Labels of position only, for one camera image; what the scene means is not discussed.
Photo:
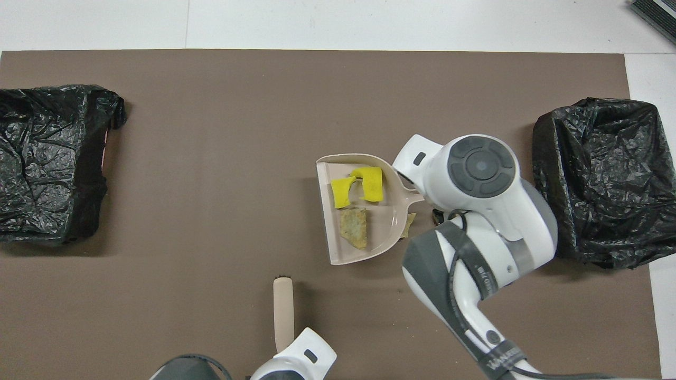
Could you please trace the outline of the yellow sponge piece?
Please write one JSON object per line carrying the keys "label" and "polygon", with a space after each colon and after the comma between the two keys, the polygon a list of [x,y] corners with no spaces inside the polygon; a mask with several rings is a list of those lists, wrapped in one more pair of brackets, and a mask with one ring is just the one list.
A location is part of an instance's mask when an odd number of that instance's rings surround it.
{"label": "yellow sponge piece", "polygon": [[355,176],[346,176],[331,180],[331,190],[335,209],[343,209],[352,204],[350,200],[350,190],[355,181]]}
{"label": "yellow sponge piece", "polygon": [[382,169],[375,166],[356,168],[350,176],[362,180],[362,200],[367,202],[382,202],[384,192],[382,189]]}

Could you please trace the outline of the beige hand brush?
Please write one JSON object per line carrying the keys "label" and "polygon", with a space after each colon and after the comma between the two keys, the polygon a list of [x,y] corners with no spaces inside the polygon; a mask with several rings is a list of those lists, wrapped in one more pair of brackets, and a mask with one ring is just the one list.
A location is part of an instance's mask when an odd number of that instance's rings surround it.
{"label": "beige hand brush", "polygon": [[277,352],[295,339],[294,282],[288,276],[273,280],[274,340]]}

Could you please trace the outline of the bin with black bag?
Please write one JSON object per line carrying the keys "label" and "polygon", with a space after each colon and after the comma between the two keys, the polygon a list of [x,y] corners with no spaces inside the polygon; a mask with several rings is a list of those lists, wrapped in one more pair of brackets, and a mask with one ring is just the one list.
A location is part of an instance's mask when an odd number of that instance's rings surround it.
{"label": "bin with black bag", "polygon": [[108,134],[125,100],[99,85],[0,89],[0,243],[94,236],[108,192]]}
{"label": "bin with black bag", "polygon": [[587,97],[540,116],[531,151],[558,257],[619,270],[676,253],[676,169],[657,106]]}

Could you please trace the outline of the tan pastry piece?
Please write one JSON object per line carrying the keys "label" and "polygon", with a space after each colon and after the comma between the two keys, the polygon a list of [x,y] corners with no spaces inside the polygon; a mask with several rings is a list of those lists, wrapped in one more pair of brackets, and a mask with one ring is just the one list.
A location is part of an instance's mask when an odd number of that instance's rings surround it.
{"label": "tan pastry piece", "polygon": [[364,250],[368,243],[367,209],[353,207],[340,210],[340,235],[353,247]]}

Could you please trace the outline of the black ribbed mat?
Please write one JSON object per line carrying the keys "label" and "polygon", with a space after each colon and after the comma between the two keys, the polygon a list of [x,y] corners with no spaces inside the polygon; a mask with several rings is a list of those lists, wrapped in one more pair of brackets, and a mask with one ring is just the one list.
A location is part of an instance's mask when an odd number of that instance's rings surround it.
{"label": "black ribbed mat", "polygon": [[628,6],[676,45],[676,0],[630,0]]}

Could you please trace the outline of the brown table mat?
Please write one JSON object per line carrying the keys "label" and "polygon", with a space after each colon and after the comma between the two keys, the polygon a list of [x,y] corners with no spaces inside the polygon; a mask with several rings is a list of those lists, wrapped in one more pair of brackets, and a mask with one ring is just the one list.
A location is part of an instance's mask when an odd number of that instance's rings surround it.
{"label": "brown table mat", "polygon": [[0,245],[0,380],[147,380],[197,353],[239,380],[275,353],[272,281],[335,349],[330,380],[483,380],[401,271],[407,243],[331,265],[315,162],[393,160],[410,137],[486,133],[531,179],[533,124],[628,98],[621,54],[4,51],[0,88],[125,100],[89,240]]}

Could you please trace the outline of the beige plastic dustpan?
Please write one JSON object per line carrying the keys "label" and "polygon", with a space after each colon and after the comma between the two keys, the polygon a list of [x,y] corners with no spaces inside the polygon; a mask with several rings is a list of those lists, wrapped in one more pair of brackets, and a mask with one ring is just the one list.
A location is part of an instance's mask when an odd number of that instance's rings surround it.
{"label": "beige plastic dustpan", "polygon": [[[382,170],[381,202],[364,200],[364,192],[357,183],[349,192],[350,207],[365,209],[365,248],[359,249],[340,234],[341,210],[335,207],[331,181],[348,177],[360,167],[379,167]],[[346,265],[386,252],[401,238],[406,229],[409,208],[423,197],[413,188],[407,188],[398,173],[384,159],[369,154],[328,155],[316,161],[321,195],[324,228],[331,265]]]}

